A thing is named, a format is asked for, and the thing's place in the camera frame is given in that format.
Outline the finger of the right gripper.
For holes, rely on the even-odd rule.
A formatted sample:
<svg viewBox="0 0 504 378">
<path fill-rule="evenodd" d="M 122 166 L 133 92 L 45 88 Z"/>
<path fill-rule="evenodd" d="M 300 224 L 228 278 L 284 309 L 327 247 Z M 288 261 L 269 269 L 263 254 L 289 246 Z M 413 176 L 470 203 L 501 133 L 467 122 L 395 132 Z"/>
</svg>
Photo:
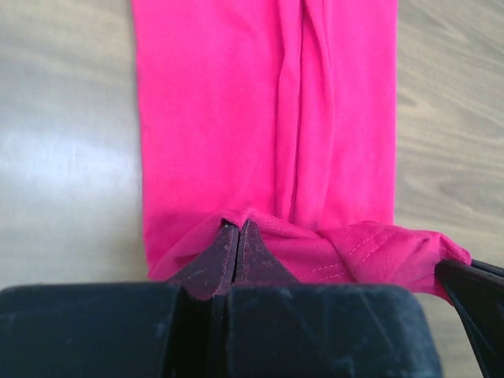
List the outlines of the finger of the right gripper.
<svg viewBox="0 0 504 378">
<path fill-rule="evenodd" d="M 441 261 L 435 277 L 458 312 L 484 377 L 503 377 L 503 268 Z"/>
</svg>

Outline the pink t shirt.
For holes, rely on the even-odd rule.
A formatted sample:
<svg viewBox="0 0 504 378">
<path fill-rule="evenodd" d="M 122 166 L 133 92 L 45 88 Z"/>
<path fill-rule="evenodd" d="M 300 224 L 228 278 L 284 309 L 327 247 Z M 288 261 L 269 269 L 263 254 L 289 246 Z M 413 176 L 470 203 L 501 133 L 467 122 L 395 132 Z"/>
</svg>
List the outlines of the pink t shirt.
<svg viewBox="0 0 504 378">
<path fill-rule="evenodd" d="M 394 225 L 396 1 L 134 1 L 148 275 L 255 222 L 306 283 L 445 296 L 470 253 Z"/>
</svg>

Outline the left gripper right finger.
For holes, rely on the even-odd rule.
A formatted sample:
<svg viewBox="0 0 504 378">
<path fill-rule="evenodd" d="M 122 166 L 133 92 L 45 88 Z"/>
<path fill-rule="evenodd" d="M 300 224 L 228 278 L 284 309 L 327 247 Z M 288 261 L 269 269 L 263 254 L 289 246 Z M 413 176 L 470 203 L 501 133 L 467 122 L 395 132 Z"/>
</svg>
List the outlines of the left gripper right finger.
<svg viewBox="0 0 504 378">
<path fill-rule="evenodd" d="M 240 232 L 226 321 L 229 377 L 443 375 L 424 312 L 409 291 L 299 283 L 253 221 Z"/>
</svg>

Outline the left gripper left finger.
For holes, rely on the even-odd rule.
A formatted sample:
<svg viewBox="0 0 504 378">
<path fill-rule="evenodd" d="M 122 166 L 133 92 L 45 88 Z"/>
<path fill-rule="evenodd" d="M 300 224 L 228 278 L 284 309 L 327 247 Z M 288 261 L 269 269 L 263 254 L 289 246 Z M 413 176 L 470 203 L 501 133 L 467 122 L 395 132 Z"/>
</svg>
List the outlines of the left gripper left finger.
<svg viewBox="0 0 504 378">
<path fill-rule="evenodd" d="M 224 304 L 239 229 L 224 224 L 164 282 L 1 292 L 4 377 L 221 377 Z"/>
</svg>

